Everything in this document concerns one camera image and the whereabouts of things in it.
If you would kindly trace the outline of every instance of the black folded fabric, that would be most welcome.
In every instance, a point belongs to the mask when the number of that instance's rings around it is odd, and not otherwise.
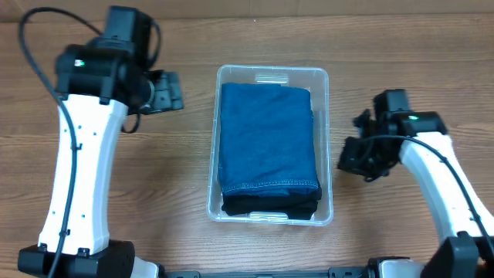
[[[321,199],[321,187],[307,195],[291,193],[285,197],[259,197],[252,195],[223,196],[222,210],[233,216],[250,212],[282,212],[289,219],[310,220]]]

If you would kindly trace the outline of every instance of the black mount bracket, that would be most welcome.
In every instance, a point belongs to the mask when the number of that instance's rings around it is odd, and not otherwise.
[[[99,97],[102,105],[117,100],[129,107],[129,115],[182,109],[178,75],[150,71],[153,24],[135,8],[110,7],[102,36],[84,46],[69,45],[58,57],[57,92],[64,100],[70,94]]]
[[[399,162],[402,140],[383,139],[363,143],[363,139],[380,134],[414,137],[420,132],[448,133],[436,112],[414,112],[403,89],[385,90],[377,95],[374,98],[374,112],[376,120],[371,119],[368,109],[354,118],[360,137],[345,140],[338,163],[338,169],[363,175],[367,182],[389,175],[389,171]]]
[[[110,240],[108,247],[92,256],[89,250],[80,250],[77,255],[62,254],[55,277],[59,278],[107,278],[130,277],[134,266],[134,244]],[[52,266],[55,253],[46,251],[46,246],[34,245],[19,251],[19,271],[36,277],[46,277]]]

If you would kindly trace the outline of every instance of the stitched hem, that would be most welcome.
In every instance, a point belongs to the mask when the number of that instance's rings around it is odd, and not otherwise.
[[[319,187],[318,181],[310,181],[310,180],[297,180],[297,179],[286,179],[286,180],[278,180],[278,181],[265,181],[265,182],[245,182],[233,186],[228,186],[228,190],[223,189],[223,193],[227,194],[228,192],[238,191],[242,189],[250,189],[250,188],[265,188],[270,186],[276,186],[276,189],[310,189],[310,188],[294,188],[294,187],[279,187],[280,185],[307,185],[308,187],[314,187],[317,189]]]

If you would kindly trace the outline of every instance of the wooden table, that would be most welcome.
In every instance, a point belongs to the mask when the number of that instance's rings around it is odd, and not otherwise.
[[[145,117],[137,134],[120,135],[108,208],[112,238],[134,242],[138,256],[168,270],[324,270],[384,255],[426,262],[438,247],[428,207],[402,166],[371,184],[334,169],[335,216],[324,228],[209,220],[215,80],[226,63],[324,68],[333,163],[374,95],[408,89],[413,108],[441,114],[463,169],[494,209],[494,15],[171,20],[161,28],[157,68],[179,72],[185,109]],[[92,36],[77,24],[28,27],[51,77],[63,47]],[[56,106],[16,37],[16,24],[0,25],[3,277],[23,276],[17,253],[37,242],[58,148]]]

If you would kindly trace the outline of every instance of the wood grain surface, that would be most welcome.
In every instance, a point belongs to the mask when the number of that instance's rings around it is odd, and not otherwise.
[[[18,21],[24,8],[15,0],[0,0],[0,22]]]
[[[180,74],[185,109],[120,135],[108,208],[112,238],[134,242],[138,256],[168,270],[324,270],[384,255],[426,262],[438,247],[419,187],[400,165],[371,184],[334,169],[327,227],[208,219],[215,79],[226,63],[324,68],[333,163],[374,95],[408,89],[414,109],[441,114],[465,173],[494,209],[494,15],[183,19],[161,28],[156,67]],[[93,36],[72,23],[31,24],[27,33],[53,80],[63,47]],[[0,84],[0,276],[21,277],[18,251],[37,242],[49,207],[58,115],[19,51],[16,24],[0,25]]]
[[[43,6],[64,8],[87,20],[104,20],[110,5],[138,8],[155,19],[494,12],[493,0],[0,0],[0,3],[2,1],[13,2],[23,11]],[[9,20],[20,18],[18,12],[11,15]],[[44,14],[33,17],[32,21],[69,22],[70,19]]]

